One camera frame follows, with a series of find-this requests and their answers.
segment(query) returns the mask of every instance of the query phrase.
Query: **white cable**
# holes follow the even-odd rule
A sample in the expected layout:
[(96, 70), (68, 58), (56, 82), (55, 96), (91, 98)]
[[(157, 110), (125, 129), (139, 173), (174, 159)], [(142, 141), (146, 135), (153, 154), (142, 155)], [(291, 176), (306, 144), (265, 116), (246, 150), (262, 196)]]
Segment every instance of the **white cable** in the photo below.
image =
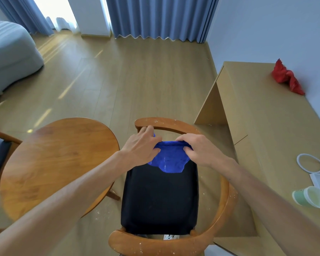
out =
[(300, 168), (303, 169), (305, 172), (308, 172), (308, 173), (320, 173), (320, 171), (311, 172), (311, 171), (308, 171), (308, 170), (306, 170), (305, 168), (303, 168), (303, 166), (302, 166), (301, 163), (300, 163), (300, 157), (303, 156), (303, 155), (310, 156), (310, 157), (314, 158), (315, 160), (317, 160), (317, 161), (320, 163), (320, 160), (319, 160), (318, 158), (316, 158), (315, 156), (313, 156), (313, 155), (309, 155), (309, 154), (299, 154), (298, 157), (296, 158), (296, 162), (298, 163), (298, 165), (300, 166)]

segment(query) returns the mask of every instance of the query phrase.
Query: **red cloth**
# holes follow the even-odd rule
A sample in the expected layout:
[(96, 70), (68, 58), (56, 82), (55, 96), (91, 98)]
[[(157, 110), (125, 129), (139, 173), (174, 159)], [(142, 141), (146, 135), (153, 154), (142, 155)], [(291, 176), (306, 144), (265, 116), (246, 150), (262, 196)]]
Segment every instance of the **red cloth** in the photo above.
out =
[(274, 70), (271, 72), (271, 75), (279, 84), (288, 83), (289, 88), (292, 92), (300, 95), (305, 95), (305, 92), (302, 90), (301, 85), (295, 78), (293, 71), (287, 70), (280, 59), (276, 61)]

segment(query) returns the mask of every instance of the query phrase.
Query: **hand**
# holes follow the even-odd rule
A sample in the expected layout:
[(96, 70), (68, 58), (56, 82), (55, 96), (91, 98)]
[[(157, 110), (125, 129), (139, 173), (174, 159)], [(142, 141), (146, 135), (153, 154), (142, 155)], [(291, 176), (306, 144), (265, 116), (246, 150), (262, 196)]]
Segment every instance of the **hand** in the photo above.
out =
[(160, 148), (154, 146), (162, 141), (162, 137), (153, 137), (152, 126), (143, 127), (139, 133), (132, 135), (121, 149), (127, 156), (130, 169), (146, 164), (160, 152)]
[(230, 159), (204, 135), (184, 134), (175, 141), (188, 142), (193, 150), (185, 146), (183, 148), (185, 153), (192, 161), (201, 166), (218, 169), (221, 163)]

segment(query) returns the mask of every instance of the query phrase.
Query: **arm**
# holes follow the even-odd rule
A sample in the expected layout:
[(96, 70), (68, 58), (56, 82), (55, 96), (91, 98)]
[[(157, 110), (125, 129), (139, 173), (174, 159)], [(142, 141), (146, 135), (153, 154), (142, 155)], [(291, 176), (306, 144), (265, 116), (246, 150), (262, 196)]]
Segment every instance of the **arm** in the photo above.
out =
[(185, 134), (177, 138), (181, 140), (192, 146), (193, 150), (184, 147), (192, 161), (213, 168), (228, 179), (288, 256), (320, 255), (320, 228), (310, 219), (224, 155), (205, 136)]
[(0, 234), (0, 256), (46, 255), (94, 200), (124, 172), (150, 162), (160, 151), (154, 128), (142, 128), (121, 151), (54, 193)]

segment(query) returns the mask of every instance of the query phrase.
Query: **wooden desk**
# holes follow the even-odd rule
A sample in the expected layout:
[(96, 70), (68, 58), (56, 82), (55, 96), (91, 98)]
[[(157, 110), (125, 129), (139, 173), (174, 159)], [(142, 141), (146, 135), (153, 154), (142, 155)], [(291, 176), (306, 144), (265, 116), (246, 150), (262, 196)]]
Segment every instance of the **wooden desk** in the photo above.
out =
[[(118, 150), (115, 135), (96, 120), (66, 118), (38, 129), (18, 146), (4, 168), (0, 182), (4, 210), (16, 221)], [(112, 185), (85, 215), (109, 196)]]
[[(274, 64), (224, 62), (195, 124), (228, 124), (239, 164), (267, 183), (320, 227), (320, 209), (294, 203), (294, 190), (311, 186), (297, 155), (320, 158), (320, 119), (304, 96), (271, 76)], [(305, 168), (320, 164), (302, 158)], [(266, 255), (284, 255), (254, 215)]]

